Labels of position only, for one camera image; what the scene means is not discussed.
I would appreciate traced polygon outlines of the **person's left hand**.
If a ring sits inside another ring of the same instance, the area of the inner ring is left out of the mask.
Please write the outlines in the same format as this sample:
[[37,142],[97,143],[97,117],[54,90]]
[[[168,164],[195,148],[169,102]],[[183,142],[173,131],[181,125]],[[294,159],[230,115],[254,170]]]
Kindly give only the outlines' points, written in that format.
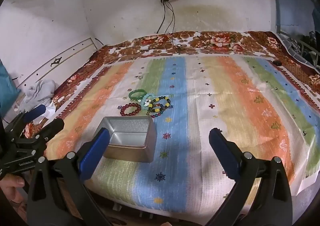
[[24,201],[24,198],[17,190],[18,188],[23,188],[24,185],[25,182],[23,178],[11,174],[6,174],[1,180],[1,189],[3,193],[9,201],[16,204],[21,204]]

